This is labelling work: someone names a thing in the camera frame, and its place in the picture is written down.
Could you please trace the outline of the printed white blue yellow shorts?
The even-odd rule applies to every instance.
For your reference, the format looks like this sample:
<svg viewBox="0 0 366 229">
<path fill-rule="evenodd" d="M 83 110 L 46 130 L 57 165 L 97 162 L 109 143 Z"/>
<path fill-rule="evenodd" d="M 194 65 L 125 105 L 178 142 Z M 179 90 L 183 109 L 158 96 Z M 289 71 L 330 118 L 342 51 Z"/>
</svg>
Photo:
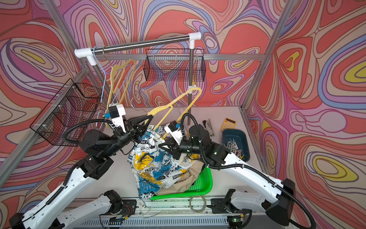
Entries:
<svg viewBox="0 0 366 229">
<path fill-rule="evenodd" d="M 179 159 L 174 159 L 171 154 L 161 150 L 158 145 L 165 142 L 161 137 L 164 134 L 162 127 L 150 125 L 141 142 L 135 144 L 129 153 L 128 162 L 142 200 L 150 200 L 159 190 L 172 186 L 190 168 L 200 169 L 204 166 L 198 156 L 181 155 Z"/>
</svg>

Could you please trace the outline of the beige shorts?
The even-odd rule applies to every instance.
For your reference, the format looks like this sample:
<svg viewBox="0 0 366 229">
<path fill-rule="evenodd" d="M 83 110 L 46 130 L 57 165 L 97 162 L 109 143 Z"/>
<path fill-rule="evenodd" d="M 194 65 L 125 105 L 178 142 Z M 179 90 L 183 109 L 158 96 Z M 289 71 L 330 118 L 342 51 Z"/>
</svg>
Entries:
<svg viewBox="0 0 366 229">
<path fill-rule="evenodd" d="M 183 193 L 187 191 L 198 179 L 199 175 L 201 174 L 202 168 L 195 169 L 190 168 L 186 174 L 184 174 L 181 178 L 178 179 L 172 186 L 159 190 L 155 195 L 162 196 L 162 195 L 170 195 L 170 194 L 177 194 Z"/>
</svg>

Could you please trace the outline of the light blue wire hanger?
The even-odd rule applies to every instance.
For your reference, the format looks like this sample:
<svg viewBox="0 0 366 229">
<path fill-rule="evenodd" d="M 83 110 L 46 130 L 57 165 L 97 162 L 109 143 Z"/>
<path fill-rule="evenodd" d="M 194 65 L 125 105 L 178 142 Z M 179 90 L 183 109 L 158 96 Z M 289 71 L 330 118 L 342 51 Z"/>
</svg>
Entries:
<svg viewBox="0 0 366 229">
<path fill-rule="evenodd" d="M 102 104 L 103 103 L 103 100 L 104 100 L 104 92 L 105 92 L 105 84 L 106 84 L 106 76 L 107 76 L 107 74 L 106 74 L 106 71 L 104 70 L 101 62 L 96 57 L 96 53 L 95 53 L 96 48 L 97 48 L 97 46 L 93 47 L 93 49 L 92 49 L 92 55 L 93 55 L 93 57 L 94 57 L 94 59 L 95 59 L 95 61 L 97 63 L 97 65 L 95 67 L 96 68 L 95 69 L 95 72 L 96 72 L 96 74 L 97 74 L 97 76 L 98 76 L 98 78 L 99 78 L 99 80 L 100 80 L 100 82 L 102 84 L 102 93 L 101 93 L 101 99 L 100 99 L 100 103 Z"/>
</svg>

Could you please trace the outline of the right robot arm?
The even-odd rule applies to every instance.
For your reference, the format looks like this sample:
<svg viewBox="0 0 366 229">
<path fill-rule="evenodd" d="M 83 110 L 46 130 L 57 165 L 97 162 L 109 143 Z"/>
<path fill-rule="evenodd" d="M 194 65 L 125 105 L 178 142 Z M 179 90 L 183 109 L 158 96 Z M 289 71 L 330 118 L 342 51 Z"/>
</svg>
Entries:
<svg viewBox="0 0 366 229">
<path fill-rule="evenodd" d="M 237 210 L 263 211 L 272 221 L 282 226 L 292 224 L 299 229 L 304 226 L 291 219 L 294 205 L 308 217 L 308 228 L 316 228 L 315 219 L 295 197 L 295 183 L 290 179 L 280 180 L 271 177 L 240 159 L 229 149 L 211 140 L 209 133 L 190 113 L 183 114 L 180 123 L 175 121 L 165 126 L 171 137 L 159 145 L 175 159 L 182 154 L 199 155 L 200 161 L 210 169 L 231 174 L 247 183 L 259 194 L 253 204 L 243 198 L 243 193 L 228 190 L 221 211 L 234 213 Z"/>
</svg>

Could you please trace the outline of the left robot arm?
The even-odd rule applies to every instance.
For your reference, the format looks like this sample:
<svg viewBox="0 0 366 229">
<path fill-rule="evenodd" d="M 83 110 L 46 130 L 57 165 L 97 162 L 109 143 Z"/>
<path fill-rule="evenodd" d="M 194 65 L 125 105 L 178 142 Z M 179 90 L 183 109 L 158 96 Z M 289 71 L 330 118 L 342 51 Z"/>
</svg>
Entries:
<svg viewBox="0 0 366 229">
<path fill-rule="evenodd" d="M 140 143 L 147 131 L 153 115 L 142 115 L 126 121 L 125 130 L 118 127 L 113 136 L 99 130 L 88 131 L 83 140 L 69 138 L 69 134 L 78 127 L 92 123 L 107 123 L 111 120 L 92 119 L 71 127 L 63 134 L 63 141 L 78 144 L 87 154 L 68 171 L 64 182 L 48 195 L 42 202 L 25 213 L 16 213 L 10 220 L 11 229 L 73 229 L 90 218 L 111 214 L 129 217 L 133 214 L 131 207 L 124 204 L 114 190 L 110 190 L 87 204 L 66 211 L 74 199 L 87 187 L 100 179 L 113 164 L 112 156 L 121 151 L 130 142 Z"/>
</svg>

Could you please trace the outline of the stapler on table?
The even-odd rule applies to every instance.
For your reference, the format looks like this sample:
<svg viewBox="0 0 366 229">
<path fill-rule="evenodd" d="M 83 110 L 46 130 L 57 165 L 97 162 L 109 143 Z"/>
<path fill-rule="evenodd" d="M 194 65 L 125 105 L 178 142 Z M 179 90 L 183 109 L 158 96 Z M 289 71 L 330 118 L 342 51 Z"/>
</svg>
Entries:
<svg viewBox="0 0 366 229">
<path fill-rule="evenodd" d="M 214 131 L 211 123 L 211 119 L 207 119 L 203 121 L 204 128 L 208 131 L 210 136 L 214 136 Z"/>
</svg>

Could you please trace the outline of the green plastic basket tray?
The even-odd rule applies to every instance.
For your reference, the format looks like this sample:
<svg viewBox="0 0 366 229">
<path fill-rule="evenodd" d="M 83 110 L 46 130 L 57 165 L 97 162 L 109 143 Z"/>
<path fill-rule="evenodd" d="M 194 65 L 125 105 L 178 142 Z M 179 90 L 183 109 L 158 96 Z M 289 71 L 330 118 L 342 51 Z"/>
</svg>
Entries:
<svg viewBox="0 0 366 229">
<path fill-rule="evenodd" d="M 201 171 L 194 184 L 183 193 L 167 194 L 160 196 L 153 196 L 150 200 L 160 200 L 168 198 L 186 198 L 191 196 L 204 196 L 208 194 L 213 188 L 213 178 L 210 168 L 205 168 Z"/>
</svg>

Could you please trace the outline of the yellow calculator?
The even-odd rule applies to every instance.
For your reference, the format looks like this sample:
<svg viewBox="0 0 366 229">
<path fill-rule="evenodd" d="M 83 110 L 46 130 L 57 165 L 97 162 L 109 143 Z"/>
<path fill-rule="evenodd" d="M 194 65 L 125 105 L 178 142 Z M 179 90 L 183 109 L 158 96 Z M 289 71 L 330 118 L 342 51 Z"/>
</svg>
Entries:
<svg viewBox="0 0 366 229">
<path fill-rule="evenodd" d="M 220 131 L 223 132 L 226 129 L 234 129 L 236 126 L 236 121 L 230 119 L 230 118 L 225 118 L 223 121 L 223 124 L 220 127 Z"/>
</svg>

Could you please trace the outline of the dark teal clothespin bin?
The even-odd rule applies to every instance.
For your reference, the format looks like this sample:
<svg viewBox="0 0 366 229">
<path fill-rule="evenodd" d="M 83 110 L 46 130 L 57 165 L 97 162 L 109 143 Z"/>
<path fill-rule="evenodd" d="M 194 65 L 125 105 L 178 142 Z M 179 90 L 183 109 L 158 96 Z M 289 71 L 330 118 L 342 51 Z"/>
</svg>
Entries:
<svg viewBox="0 0 366 229">
<path fill-rule="evenodd" d="M 244 162 L 250 160 L 249 145 L 246 134 L 239 129 L 225 129 L 222 135 L 223 145 L 235 153 Z"/>
</svg>

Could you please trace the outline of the clear tape roll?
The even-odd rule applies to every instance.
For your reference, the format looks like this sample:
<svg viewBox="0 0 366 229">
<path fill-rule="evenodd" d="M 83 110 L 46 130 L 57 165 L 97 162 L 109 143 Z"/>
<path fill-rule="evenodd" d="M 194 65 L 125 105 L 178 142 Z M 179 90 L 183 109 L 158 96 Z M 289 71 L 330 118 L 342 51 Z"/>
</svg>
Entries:
<svg viewBox="0 0 366 229">
<path fill-rule="evenodd" d="M 192 213 L 201 214 L 206 210 L 207 201 L 204 196 L 191 196 L 188 206 Z"/>
</svg>

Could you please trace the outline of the clothes rack with steel bar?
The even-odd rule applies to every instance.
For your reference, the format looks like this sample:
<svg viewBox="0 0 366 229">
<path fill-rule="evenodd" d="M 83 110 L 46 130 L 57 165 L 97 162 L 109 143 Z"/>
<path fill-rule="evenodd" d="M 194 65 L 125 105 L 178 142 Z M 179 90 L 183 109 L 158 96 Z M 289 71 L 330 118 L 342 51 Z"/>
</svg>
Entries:
<svg viewBox="0 0 366 229">
<path fill-rule="evenodd" d="M 130 44 L 118 44 L 118 45 L 110 45 L 104 47 L 97 47 L 96 48 L 96 55 L 97 54 L 106 54 L 112 52 L 119 52 L 119 51 L 127 51 L 127 50 L 134 50 L 134 49 L 154 49 L 157 46 L 162 46 L 166 44 L 174 44 L 179 42 L 189 42 L 189 49 L 195 49 L 195 42 L 200 40 L 202 37 L 200 32 L 190 33 L 187 35 L 175 36 L 171 38 L 162 38 L 157 40 L 150 40 L 150 41 L 141 41 L 135 42 Z M 74 54 L 77 58 L 86 58 L 90 65 L 96 66 L 97 63 L 92 55 L 92 48 L 83 48 L 83 49 L 75 49 Z M 188 89 L 193 88 L 193 81 L 192 79 L 188 82 Z"/>
</svg>

